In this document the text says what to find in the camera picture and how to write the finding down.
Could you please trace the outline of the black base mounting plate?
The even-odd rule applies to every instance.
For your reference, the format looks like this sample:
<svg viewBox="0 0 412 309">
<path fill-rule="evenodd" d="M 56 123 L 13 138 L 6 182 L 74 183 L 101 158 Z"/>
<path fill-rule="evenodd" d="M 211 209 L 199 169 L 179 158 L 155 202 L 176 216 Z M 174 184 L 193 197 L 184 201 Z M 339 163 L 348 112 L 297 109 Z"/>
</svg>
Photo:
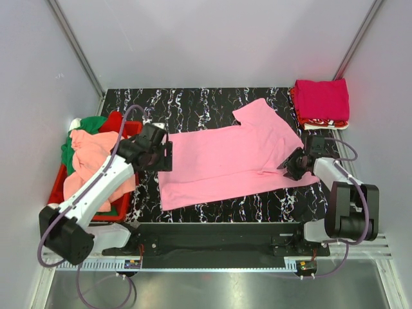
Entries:
<svg viewBox="0 0 412 309">
<path fill-rule="evenodd" d="M 107 248 L 102 254 L 160 256 L 177 250 L 330 256 L 328 246 L 304 240 L 302 223 L 141 223 L 126 246 Z"/>
</svg>

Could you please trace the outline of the folded red white t shirt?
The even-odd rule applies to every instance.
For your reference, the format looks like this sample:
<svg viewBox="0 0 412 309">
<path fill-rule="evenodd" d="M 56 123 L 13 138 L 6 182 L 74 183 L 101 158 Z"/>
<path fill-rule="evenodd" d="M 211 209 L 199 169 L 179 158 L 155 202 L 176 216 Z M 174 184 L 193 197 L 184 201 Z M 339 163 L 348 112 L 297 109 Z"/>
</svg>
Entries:
<svg viewBox="0 0 412 309">
<path fill-rule="evenodd" d="M 304 130 L 316 130 L 316 129 L 332 129 L 332 130 L 344 130 L 348 127 L 349 123 L 343 120 L 325 120 L 325 119 L 309 119 L 303 118 L 296 106 L 295 88 L 291 88 L 289 95 L 294 105 L 297 121 Z"/>
</svg>

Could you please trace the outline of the pink t shirt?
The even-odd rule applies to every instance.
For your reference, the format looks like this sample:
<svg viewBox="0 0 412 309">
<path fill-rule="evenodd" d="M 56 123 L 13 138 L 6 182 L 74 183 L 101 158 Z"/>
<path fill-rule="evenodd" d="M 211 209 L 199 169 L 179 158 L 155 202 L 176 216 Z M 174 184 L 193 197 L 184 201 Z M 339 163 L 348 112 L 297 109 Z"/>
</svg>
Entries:
<svg viewBox="0 0 412 309">
<path fill-rule="evenodd" d="M 279 169 L 303 143 L 265 99 L 232 114 L 235 126 L 169 136 L 173 169 L 158 174 L 162 210 L 318 182 L 311 173 L 291 180 Z"/>
</svg>

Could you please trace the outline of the red t shirt in bin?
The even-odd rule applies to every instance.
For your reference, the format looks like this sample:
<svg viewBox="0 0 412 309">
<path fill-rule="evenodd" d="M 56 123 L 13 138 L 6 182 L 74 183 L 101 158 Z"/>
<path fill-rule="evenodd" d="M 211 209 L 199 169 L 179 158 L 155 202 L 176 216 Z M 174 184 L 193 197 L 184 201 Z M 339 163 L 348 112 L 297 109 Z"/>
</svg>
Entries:
<svg viewBox="0 0 412 309">
<path fill-rule="evenodd" d="M 119 111 L 112 111 L 107 120 L 98 129 L 99 133 L 120 132 L 123 121 L 123 115 Z"/>
</svg>

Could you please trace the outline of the folded magenta t shirt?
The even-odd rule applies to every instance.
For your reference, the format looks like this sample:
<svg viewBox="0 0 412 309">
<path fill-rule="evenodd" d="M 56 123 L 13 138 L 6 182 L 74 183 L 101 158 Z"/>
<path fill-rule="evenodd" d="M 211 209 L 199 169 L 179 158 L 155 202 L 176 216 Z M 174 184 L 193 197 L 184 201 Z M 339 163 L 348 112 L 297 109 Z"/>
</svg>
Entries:
<svg viewBox="0 0 412 309">
<path fill-rule="evenodd" d="M 350 104 L 345 79 L 320 81 L 296 80 L 295 106 L 307 119 L 348 121 Z"/>
</svg>

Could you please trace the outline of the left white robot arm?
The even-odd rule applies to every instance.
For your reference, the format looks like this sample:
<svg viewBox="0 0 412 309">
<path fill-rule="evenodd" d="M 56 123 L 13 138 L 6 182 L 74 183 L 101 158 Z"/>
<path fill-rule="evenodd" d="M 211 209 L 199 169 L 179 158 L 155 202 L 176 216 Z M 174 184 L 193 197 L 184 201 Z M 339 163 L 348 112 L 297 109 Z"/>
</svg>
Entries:
<svg viewBox="0 0 412 309">
<path fill-rule="evenodd" d="M 172 169 L 172 142 L 163 123 L 144 124 L 130 138 L 119 138 L 102 167 L 67 201 L 56 208 L 45 206 L 39 213 L 41 240 L 37 248 L 39 263 L 42 249 L 48 248 L 63 261 L 81 264 L 90 254 L 118 248 L 126 255 L 138 250 L 139 239 L 120 223 L 92 226 L 95 213 L 130 177 L 140 171 Z"/>
</svg>

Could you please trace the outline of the black marble pattern mat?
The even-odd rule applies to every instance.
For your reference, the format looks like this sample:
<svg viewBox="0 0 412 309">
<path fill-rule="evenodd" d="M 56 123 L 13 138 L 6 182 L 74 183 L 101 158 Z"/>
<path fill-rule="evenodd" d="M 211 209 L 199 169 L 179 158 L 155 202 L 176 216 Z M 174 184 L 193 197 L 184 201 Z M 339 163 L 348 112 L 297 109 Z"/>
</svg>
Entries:
<svg viewBox="0 0 412 309">
<path fill-rule="evenodd" d="M 238 122 L 232 112 L 258 98 L 265 99 L 299 138 L 327 136 L 326 152 L 334 157 L 341 155 L 338 144 L 331 140 L 334 137 L 331 131 L 301 129 L 289 88 L 109 89 L 98 114 L 106 117 L 113 111 L 124 113 L 129 106 L 138 104 L 145 109 L 147 120 L 158 120 L 166 124 L 168 132 L 180 133 L 236 125 Z M 306 222 L 323 218 L 328 202 L 329 191 L 318 182 L 306 187 L 279 189 L 163 211 L 157 175 L 142 172 L 139 184 L 131 194 L 126 222 Z"/>
</svg>

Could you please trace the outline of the green t shirt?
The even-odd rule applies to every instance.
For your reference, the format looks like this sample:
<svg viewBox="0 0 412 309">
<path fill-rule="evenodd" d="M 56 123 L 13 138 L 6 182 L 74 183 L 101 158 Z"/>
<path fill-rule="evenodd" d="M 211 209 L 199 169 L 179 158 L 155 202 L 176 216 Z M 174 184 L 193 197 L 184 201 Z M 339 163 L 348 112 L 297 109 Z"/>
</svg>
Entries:
<svg viewBox="0 0 412 309">
<path fill-rule="evenodd" d="M 67 176 L 74 172 L 74 168 L 72 166 L 72 158 L 74 155 L 74 150 L 71 147 L 70 133 L 73 130 L 84 130 L 91 135 L 95 135 L 99 133 L 98 129 L 102 126 L 102 124 L 106 120 L 107 118 L 105 117 L 87 117 L 81 120 L 75 119 L 72 121 L 66 141 L 61 146 L 61 150 L 62 150 L 61 162 L 66 167 Z"/>
</svg>

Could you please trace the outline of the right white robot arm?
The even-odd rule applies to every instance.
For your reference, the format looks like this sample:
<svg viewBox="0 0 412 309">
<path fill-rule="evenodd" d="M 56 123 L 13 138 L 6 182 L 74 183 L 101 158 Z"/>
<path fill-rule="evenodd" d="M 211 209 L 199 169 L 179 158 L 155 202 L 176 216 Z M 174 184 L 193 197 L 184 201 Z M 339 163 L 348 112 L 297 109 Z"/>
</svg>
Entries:
<svg viewBox="0 0 412 309">
<path fill-rule="evenodd" d="M 352 158 L 337 158 L 325 153 L 327 141 L 345 145 L 353 152 Z M 315 243 L 343 242 L 359 245 L 374 241 L 379 233 L 379 188 L 354 177 L 343 166 L 358 158 L 356 150 L 348 143 L 321 135 L 306 137 L 304 146 L 296 148 L 279 166 L 283 176 L 302 180 L 310 173 L 325 184 L 330 197 L 325 217 L 306 222 L 301 234 L 292 239 L 294 251 L 307 255 Z"/>
</svg>

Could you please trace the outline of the red plastic bin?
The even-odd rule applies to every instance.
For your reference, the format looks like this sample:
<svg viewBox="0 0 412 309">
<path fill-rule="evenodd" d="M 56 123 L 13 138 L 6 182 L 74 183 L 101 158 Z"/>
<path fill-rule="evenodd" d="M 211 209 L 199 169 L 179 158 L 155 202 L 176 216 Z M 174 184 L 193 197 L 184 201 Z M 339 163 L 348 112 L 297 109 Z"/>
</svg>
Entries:
<svg viewBox="0 0 412 309">
<path fill-rule="evenodd" d="M 63 184 L 67 177 L 66 167 L 61 163 L 59 172 L 48 200 L 50 207 L 56 207 L 66 201 L 63 198 Z M 95 213 L 93 221 L 118 222 L 123 221 L 129 208 L 131 193 L 138 185 L 138 175 L 129 177 L 107 198 Z"/>
</svg>

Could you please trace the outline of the salmon t shirt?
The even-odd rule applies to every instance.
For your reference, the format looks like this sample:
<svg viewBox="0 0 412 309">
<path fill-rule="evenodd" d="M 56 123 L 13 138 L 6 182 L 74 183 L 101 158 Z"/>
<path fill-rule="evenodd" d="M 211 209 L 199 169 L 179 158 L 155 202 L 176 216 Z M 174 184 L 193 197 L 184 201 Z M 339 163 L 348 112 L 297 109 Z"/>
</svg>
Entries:
<svg viewBox="0 0 412 309">
<path fill-rule="evenodd" d="M 72 158 L 74 172 L 64 181 L 65 200 L 75 194 L 100 169 L 111 154 L 118 133 L 111 131 L 91 135 L 84 130 L 73 130 L 70 137 L 71 147 L 74 150 Z"/>
</svg>

